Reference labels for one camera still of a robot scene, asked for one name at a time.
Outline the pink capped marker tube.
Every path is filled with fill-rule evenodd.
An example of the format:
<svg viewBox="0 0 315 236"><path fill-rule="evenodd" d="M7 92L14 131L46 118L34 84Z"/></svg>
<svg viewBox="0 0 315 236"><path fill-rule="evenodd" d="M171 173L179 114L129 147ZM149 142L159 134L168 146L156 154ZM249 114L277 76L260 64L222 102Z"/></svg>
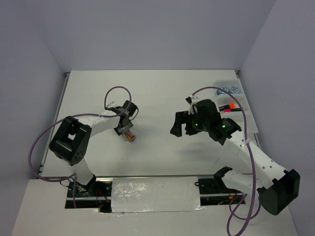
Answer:
<svg viewBox="0 0 315 236"><path fill-rule="evenodd" d="M126 137L126 139L127 139L129 142L133 142L133 141L135 140L135 138L136 138L136 136L135 136L130 130L126 131L126 132L124 133L124 136Z"/></svg>

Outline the blue tape roll sideways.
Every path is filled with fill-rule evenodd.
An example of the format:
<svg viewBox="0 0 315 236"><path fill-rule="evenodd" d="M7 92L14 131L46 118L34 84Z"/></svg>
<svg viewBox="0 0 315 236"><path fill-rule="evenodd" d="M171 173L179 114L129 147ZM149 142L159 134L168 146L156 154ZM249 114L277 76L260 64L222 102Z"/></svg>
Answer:
<svg viewBox="0 0 315 236"><path fill-rule="evenodd" d="M216 91L217 96L219 96L221 94L226 94L226 93L229 93L229 89L227 86L225 86L225 85L218 86L218 89Z"/></svg>

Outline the pink black highlighter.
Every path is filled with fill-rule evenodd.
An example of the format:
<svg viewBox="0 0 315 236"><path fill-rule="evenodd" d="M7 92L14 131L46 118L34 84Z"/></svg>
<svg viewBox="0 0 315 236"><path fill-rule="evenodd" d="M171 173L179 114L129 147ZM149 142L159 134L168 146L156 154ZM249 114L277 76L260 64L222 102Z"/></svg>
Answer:
<svg viewBox="0 0 315 236"><path fill-rule="evenodd" d="M223 112L224 113L231 113L231 112L241 112L241 108L231 108L231 109L225 109Z"/></svg>

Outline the orange black highlighter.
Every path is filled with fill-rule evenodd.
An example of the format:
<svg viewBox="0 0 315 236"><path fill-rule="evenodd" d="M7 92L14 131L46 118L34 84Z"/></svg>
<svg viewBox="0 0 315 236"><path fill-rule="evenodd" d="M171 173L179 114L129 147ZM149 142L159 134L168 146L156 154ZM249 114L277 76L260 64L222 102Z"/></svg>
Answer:
<svg viewBox="0 0 315 236"><path fill-rule="evenodd" d="M219 110L220 111L224 111L224 110L232 109L234 107L235 107L235 104L234 103L230 103L230 104L227 104L227 105L224 105L224 106L220 106Z"/></svg>

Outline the blue patterned tape roll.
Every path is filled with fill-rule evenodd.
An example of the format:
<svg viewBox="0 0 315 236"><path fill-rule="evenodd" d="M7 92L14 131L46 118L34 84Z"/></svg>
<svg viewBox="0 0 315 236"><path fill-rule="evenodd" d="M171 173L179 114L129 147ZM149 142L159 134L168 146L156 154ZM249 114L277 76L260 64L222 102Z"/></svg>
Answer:
<svg viewBox="0 0 315 236"><path fill-rule="evenodd" d="M236 85L231 85L229 88L228 88L229 92L230 93L233 93L233 94L238 94L240 93L240 88Z"/></svg>

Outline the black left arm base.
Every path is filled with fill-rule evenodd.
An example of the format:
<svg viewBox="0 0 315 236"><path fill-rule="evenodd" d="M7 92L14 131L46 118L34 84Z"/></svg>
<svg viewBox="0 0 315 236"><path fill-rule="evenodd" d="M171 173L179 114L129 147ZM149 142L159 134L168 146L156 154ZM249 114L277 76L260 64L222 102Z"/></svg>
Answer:
<svg viewBox="0 0 315 236"><path fill-rule="evenodd" d="M111 193L112 181L97 181L94 192L83 192L83 188L79 184L75 187L74 183L69 181L68 184L60 184L67 187L65 208L66 209L88 209L93 208L101 213L111 213Z"/></svg>

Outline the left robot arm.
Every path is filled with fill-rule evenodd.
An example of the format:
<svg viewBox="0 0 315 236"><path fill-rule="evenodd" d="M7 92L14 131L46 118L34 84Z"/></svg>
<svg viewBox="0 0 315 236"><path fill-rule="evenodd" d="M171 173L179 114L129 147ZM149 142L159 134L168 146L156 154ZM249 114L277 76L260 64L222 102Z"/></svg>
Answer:
<svg viewBox="0 0 315 236"><path fill-rule="evenodd" d="M52 138L49 149L55 156L66 162L76 177L73 185L84 196L93 196L99 192L101 183L91 172L84 158L91 137L112 129L117 135L124 135L132 142L135 139L130 129L132 120L139 108L128 100L122 106L111 103L99 115L76 119L66 117Z"/></svg>

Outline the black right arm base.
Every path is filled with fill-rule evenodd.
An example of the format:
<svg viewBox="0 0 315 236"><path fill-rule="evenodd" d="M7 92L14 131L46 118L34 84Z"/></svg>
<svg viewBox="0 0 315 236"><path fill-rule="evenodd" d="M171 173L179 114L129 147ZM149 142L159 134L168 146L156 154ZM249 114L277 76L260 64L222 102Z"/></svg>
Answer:
<svg viewBox="0 0 315 236"><path fill-rule="evenodd" d="M230 167L223 167L210 178L199 178L194 185L199 189L201 206L228 205L233 199L239 203L243 193L236 189L227 188L222 178L232 171Z"/></svg>

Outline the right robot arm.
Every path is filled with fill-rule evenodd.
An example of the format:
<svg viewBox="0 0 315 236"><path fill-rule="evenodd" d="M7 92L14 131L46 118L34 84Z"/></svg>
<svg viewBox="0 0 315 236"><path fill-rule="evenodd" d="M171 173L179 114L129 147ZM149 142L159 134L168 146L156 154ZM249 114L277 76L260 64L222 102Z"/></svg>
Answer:
<svg viewBox="0 0 315 236"><path fill-rule="evenodd" d="M278 215L298 197L300 175L288 171L265 154L250 139L234 120L222 118L210 99L187 98L188 111L176 112L170 133L181 137L200 132L208 133L215 142L235 153L252 169L252 177L238 173L232 167L224 167L215 173L214 187L219 192L238 189L243 193L258 194L261 206L271 215Z"/></svg>

